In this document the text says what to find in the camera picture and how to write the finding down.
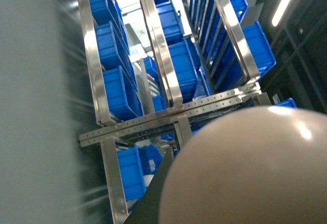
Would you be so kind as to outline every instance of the vertical metal post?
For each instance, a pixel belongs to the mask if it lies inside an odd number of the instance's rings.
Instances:
[[[200,31],[199,31],[199,34],[198,34],[199,42],[201,42],[201,38],[202,38],[203,27],[204,27],[204,24],[205,24],[205,18],[206,18],[206,12],[208,10],[208,5],[209,5],[209,0],[205,0],[204,11],[203,11],[203,16],[202,16],[202,22],[201,22]]]
[[[145,110],[144,115],[147,115],[150,113],[155,113],[155,110],[154,110],[152,95],[150,92],[150,84],[149,84],[148,74],[145,69],[143,59],[139,60],[139,66],[141,67],[141,75],[142,75],[142,81],[143,81],[142,83],[140,83],[140,85],[142,85],[144,87],[144,91],[145,91],[145,93],[144,93],[145,101],[142,103],[142,106],[144,107],[144,110]]]
[[[103,139],[100,144],[113,223],[123,224],[128,217],[128,210],[119,169],[115,140],[115,137],[110,136]]]
[[[188,117],[186,115],[178,117],[177,122],[174,123],[174,128],[177,150],[180,150],[192,137],[192,131]]]
[[[154,109],[154,104],[153,104],[153,100],[152,100],[152,95],[150,92],[150,84],[149,84],[149,79],[148,79],[148,74],[147,71],[145,69],[145,64],[144,64],[144,60],[140,59],[139,60],[139,65],[141,67],[141,73],[142,73],[142,77],[143,77],[143,85],[145,87],[145,95],[146,95],[146,101],[147,104],[144,104],[144,106],[146,107],[146,109],[149,111],[148,113],[145,113],[145,115],[147,114],[153,114],[155,113],[155,109]],[[154,145],[158,145],[161,143],[161,137],[155,137],[155,138],[151,138],[150,142]]]
[[[270,99],[269,99],[269,96],[268,96],[267,93],[262,93],[262,94],[256,95],[253,98],[253,101],[254,101],[255,106],[258,106],[258,105],[271,105],[271,102],[270,102]]]
[[[90,1],[78,0],[78,6],[97,124],[110,125],[114,123],[114,120],[109,111]]]
[[[195,11],[194,7],[195,7],[195,0],[192,1],[192,8],[189,8],[189,10],[188,10],[190,12],[191,21],[192,21],[193,16],[194,16],[194,11]]]
[[[159,72],[162,91],[165,93],[167,107],[181,109],[183,97],[154,0],[139,1],[146,21],[146,27]]]

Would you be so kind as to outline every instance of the fluorescent light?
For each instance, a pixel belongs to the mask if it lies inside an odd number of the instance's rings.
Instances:
[[[272,18],[272,25],[277,26],[279,21],[281,20],[288,4],[290,3],[290,0],[281,0],[274,17]]]

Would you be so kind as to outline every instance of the gray wall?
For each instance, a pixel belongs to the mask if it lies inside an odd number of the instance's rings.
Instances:
[[[0,223],[108,223],[76,0],[0,0]]]

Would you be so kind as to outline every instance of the beige sphere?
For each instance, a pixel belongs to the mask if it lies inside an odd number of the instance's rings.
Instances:
[[[266,106],[211,122],[173,163],[159,223],[327,223],[327,116]]]

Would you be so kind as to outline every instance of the metal shelving rack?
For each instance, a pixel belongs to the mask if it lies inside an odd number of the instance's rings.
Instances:
[[[191,11],[193,15],[197,9],[194,7],[190,8],[190,1],[185,0],[185,9],[188,12]],[[78,2],[97,123],[104,126],[103,128],[80,135],[80,146],[101,145],[113,222],[123,223],[128,217],[128,209],[116,153],[117,145],[130,147],[135,142],[159,138],[160,135],[173,132],[175,134],[176,146],[180,149],[192,137],[191,126],[207,123],[218,116],[243,107],[245,102],[253,101],[255,105],[269,105],[270,101],[266,94],[262,94],[260,86],[256,82],[260,77],[259,70],[256,67],[230,0],[215,0],[216,6],[213,8],[212,15],[214,13],[221,15],[215,41],[218,39],[219,32],[225,27],[242,67],[246,84],[239,88],[183,104],[177,76],[154,0],[140,0],[158,69],[160,84],[163,88],[168,108],[157,113],[154,112],[152,96],[150,94],[151,80],[145,73],[144,63],[141,59],[139,62],[141,72],[136,72],[136,78],[145,115],[125,122],[117,121],[110,113],[106,99],[102,67],[95,36],[95,21],[91,14],[90,3],[89,0],[78,0]],[[203,34],[201,29],[193,31],[193,36],[196,40],[199,39],[201,34]],[[205,74],[209,77],[210,72],[207,70],[207,64],[210,58],[204,59],[203,56],[200,56],[200,58]]]

